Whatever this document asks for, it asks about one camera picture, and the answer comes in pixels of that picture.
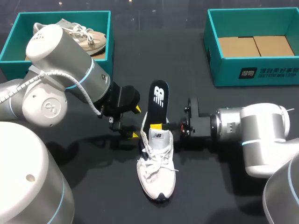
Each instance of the logo on box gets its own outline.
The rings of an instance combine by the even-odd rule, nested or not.
[[[254,78],[257,68],[242,68],[239,79]]]

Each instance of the teal shoe box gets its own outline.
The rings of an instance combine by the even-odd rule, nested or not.
[[[292,56],[263,56],[256,42],[261,36],[285,36]],[[220,39],[226,37],[252,38],[258,55],[225,57]],[[298,8],[209,9],[204,45],[215,86],[299,84]]]
[[[26,46],[33,36],[34,23],[53,24],[62,18],[107,35],[105,59],[95,59],[95,62],[112,78],[114,33],[111,23],[111,12],[79,11],[19,13],[0,54],[0,69],[7,80],[24,78],[31,65],[30,61],[25,61],[25,57]]]

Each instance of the cardboard insert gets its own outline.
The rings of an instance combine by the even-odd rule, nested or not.
[[[285,36],[220,37],[224,57],[294,56]]]

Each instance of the white sneaker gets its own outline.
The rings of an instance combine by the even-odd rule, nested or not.
[[[139,181],[145,193],[153,200],[163,202],[168,199],[176,183],[173,166],[173,136],[167,130],[149,129],[149,140],[143,131],[147,117],[145,114],[141,136],[144,144],[142,155],[137,162]]]
[[[59,25],[73,40],[75,40],[89,55],[94,56],[104,52],[106,46],[106,35],[96,32],[93,29],[81,26],[78,23],[71,23],[62,19],[56,25]],[[33,34],[45,27],[36,22],[33,26]]]

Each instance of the shoe box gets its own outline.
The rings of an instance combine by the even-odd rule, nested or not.
[[[34,23],[55,24],[62,18],[107,35],[105,53],[93,58],[113,77],[114,33],[110,11],[38,12],[17,15],[0,54],[0,69],[7,80],[24,78],[28,72],[31,61],[26,59],[26,46],[33,36]]]
[[[215,86],[299,84],[298,8],[209,9],[204,45]]]

